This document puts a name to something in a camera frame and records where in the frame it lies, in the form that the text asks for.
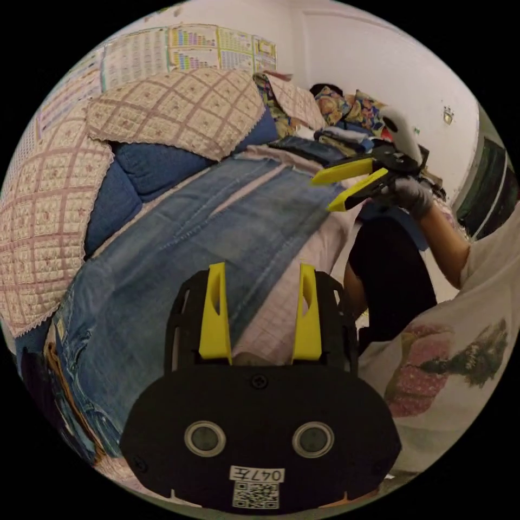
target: blue jeans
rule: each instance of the blue jeans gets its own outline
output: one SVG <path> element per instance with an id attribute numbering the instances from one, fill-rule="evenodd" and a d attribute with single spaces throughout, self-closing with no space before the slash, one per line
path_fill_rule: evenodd
<path id="1" fill-rule="evenodd" d="M 80 270 L 53 320 L 75 403 L 109 456 L 133 403 L 163 374 L 164 336 L 182 283 L 226 262 L 236 342 L 342 190 L 281 173 L 215 215 L 229 196 L 278 166 L 230 158 L 162 201 Z"/>

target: blue sofa cushion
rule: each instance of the blue sofa cushion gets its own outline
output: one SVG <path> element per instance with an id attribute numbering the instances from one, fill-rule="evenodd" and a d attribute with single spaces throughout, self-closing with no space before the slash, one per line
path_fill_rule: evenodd
<path id="1" fill-rule="evenodd" d="M 248 145 L 263 145 L 278 139 L 275 122 L 266 110 L 250 134 L 233 153 Z M 214 161 L 174 146 L 132 143 L 115 144 L 114 154 L 143 202 L 149 202 L 174 188 Z"/>
<path id="2" fill-rule="evenodd" d="M 130 222 L 142 208 L 127 174 L 117 160 L 110 165 L 99 188 L 85 237 L 85 256 L 90 257 L 105 240 Z"/>

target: white wall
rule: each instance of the white wall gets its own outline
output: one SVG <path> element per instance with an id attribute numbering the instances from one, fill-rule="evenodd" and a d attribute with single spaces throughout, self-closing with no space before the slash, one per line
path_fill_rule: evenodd
<path id="1" fill-rule="evenodd" d="M 278 70 L 292 72 L 294 64 L 290 16 L 288 0 L 191 0 L 155 14 L 148 20 L 138 20 L 116 34 L 180 23 L 219 25 L 256 34 L 276 43 Z"/>
<path id="2" fill-rule="evenodd" d="M 393 25 L 329 0 L 291 0 L 293 42 L 301 86 L 333 83 L 402 110 L 430 150 L 428 166 L 453 200 L 473 162 L 478 103 L 458 76 L 422 44 Z M 448 126 L 444 106 L 454 112 Z"/>

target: screw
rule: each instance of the screw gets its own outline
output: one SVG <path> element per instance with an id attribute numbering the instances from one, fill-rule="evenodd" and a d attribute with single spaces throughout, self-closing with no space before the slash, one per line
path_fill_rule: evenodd
<path id="1" fill-rule="evenodd" d="M 251 386 L 256 390 L 263 390 L 268 385 L 265 375 L 257 374 L 251 378 Z"/>
<path id="2" fill-rule="evenodd" d="M 133 463 L 135 464 L 135 467 L 141 473 L 146 473 L 148 471 L 148 465 L 146 464 L 146 462 L 143 459 L 141 459 L 141 457 L 138 457 L 137 455 L 134 455 Z"/>

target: gray glove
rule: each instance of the gray glove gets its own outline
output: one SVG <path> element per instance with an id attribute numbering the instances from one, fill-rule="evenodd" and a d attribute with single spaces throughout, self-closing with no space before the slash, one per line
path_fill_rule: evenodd
<path id="1" fill-rule="evenodd" d="M 402 177 L 384 187 L 372 200 L 386 207 L 401 207 L 415 220 L 420 220 L 432 207 L 433 194 L 415 179 Z"/>

